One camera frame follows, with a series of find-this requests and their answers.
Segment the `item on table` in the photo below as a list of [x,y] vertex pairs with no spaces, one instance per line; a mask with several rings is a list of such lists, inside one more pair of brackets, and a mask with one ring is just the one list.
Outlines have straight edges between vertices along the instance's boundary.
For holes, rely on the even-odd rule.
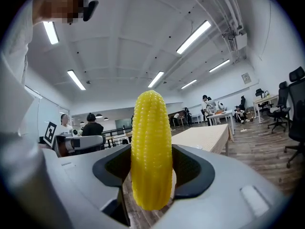
[[132,123],[131,176],[133,197],[145,210],[162,209],[172,189],[172,136],[160,94],[142,93]]

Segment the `black cap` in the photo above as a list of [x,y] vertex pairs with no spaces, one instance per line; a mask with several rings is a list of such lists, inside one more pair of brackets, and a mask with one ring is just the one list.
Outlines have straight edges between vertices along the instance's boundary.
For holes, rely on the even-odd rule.
[[88,21],[91,19],[97,5],[99,2],[97,0],[88,2],[88,0],[83,0],[83,4],[81,6],[84,8],[83,13],[81,14],[83,21]]

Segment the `chair headrest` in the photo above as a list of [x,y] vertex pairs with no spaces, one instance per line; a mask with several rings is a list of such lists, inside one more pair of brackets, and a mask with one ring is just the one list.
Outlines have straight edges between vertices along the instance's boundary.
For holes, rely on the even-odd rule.
[[300,66],[296,70],[289,73],[289,80],[291,82],[296,82],[298,80],[301,80],[305,76],[305,72],[303,68]]
[[280,89],[284,89],[284,88],[286,88],[286,87],[287,87],[287,82],[286,82],[286,81],[281,82],[281,83],[279,84],[279,88],[280,88]]

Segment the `chair base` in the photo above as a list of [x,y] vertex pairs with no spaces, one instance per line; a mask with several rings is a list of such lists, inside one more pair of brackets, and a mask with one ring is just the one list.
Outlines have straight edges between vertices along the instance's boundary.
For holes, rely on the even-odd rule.
[[288,160],[286,167],[290,168],[290,162],[298,155],[298,154],[303,154],[305,157],[305,146],[304,143],[299,143],[297,146],[285,146],[284,153],[287,153],[287,149],[292,149],[296,150],[294,155]]
[[283,126],[283,124],[285,124],[287,126],[287,122],[285,121],[282,121],[282,119],[276,119],[276,122],[272,123],[272,124],[269,124],[268,125],[268,129],[270,126],[274,125],[273,129],[271,130],[271,133],[273,133],[273,130],[277,127],[277,126],[280,126],[284,129],[284,132],[286,131],[286,128]]

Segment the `wooden floor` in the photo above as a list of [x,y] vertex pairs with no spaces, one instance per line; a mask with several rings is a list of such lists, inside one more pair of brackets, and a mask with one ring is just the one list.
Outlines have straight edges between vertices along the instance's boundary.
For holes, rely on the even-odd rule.
[[[235,123],[234,143],[229,144],[229,156],[236,158],[259,174],[264,176],[270,182],[275,184],[284,194],[291,195],[298,185],[298,181],[304,173],[303,156],[298,155],[292,162],[290,169],[286,168],[286,163],[294,154],[294,150],[288,150],[285,154],[284,147],[287,145],[297,145],[297,142],[288,137],[288,130],[284,133],[281,127],[277,127],[274,133],[267,129],[267,125],[273,122],[268,116],[263,116],[263,123],[258,124],[258,120],[253,122],[239,124]],[[205,126],[205,123],[194,124],[193,127]],[[185,131],[189,127],[178,127],[172,131],[176,135]],[[131,220],[131,228],[146,229],[150,228],[158,219],[169,209],[172,201],[159,211],[145,211],[136,205],[131,188],[130,175],[123,184],[124,198],[126,207]]]

